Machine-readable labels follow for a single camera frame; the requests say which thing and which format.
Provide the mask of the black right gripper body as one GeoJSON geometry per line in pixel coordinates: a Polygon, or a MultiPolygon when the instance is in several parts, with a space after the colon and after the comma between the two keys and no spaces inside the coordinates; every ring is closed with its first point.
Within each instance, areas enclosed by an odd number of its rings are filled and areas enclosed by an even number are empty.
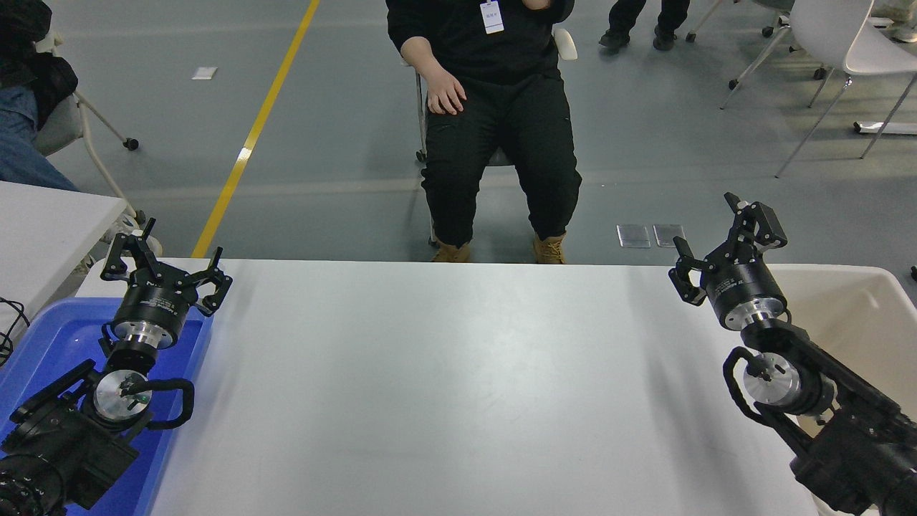
{"type": "Polygon", "coordinates": [[[765,262],[717,265],[704,272],[704,292],[721,325],[749,325],[776,319],[787,300],[765,262]]]}

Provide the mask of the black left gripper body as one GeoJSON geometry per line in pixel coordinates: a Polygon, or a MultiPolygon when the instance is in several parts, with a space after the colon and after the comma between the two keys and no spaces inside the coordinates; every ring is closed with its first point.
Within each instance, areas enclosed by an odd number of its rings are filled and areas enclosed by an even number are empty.
{"type": "Polygon", "coordinates": [[[148,279],[125,278],[128,290],[111,321],[119,339],[144,335],[148,339],[177,339],[187,314],[198,301],[193,285],[181,290],[175,285],[158,285],[148,279]]]}

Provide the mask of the person's right hand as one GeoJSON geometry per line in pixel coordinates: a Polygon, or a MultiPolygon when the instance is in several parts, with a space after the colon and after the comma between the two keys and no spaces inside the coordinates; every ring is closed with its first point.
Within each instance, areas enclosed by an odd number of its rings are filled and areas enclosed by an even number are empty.
{"type": "Polygon", "coordinates": [[[445,69],[429,73],[427,82],[427,108],[434,115],[458,115],[464,111],[467,95],[461,82],[445,69]]]}

